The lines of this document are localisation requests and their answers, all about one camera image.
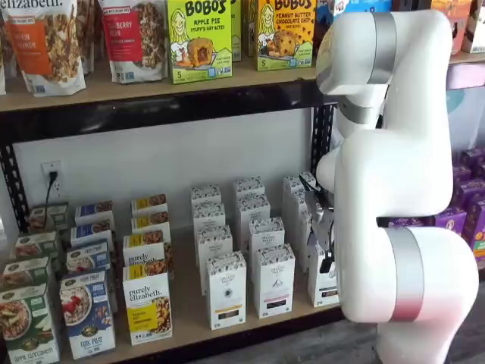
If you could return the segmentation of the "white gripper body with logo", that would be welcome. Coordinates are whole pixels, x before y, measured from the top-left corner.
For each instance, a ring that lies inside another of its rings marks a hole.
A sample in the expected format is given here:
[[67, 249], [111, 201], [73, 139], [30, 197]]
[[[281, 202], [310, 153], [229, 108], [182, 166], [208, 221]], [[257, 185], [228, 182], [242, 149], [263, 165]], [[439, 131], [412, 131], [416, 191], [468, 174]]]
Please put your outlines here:
[[334, 261], [334, 211], [321, 191], [306, 191], [305, 202], [310, 215], [310, 231], [306, 245], [319, 245], [326, 260]]

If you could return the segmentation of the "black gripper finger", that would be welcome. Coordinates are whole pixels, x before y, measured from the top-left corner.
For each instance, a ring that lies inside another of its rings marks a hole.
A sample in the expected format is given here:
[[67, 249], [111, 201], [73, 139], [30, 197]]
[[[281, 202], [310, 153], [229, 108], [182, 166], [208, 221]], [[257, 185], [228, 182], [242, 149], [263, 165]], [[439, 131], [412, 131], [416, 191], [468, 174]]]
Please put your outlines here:
[[327, 242], [324, 248], [324, 259], [321, 263], [320, 273], [329, 273], [334, 263], [334, 228], [330, 227], [327, 235]]

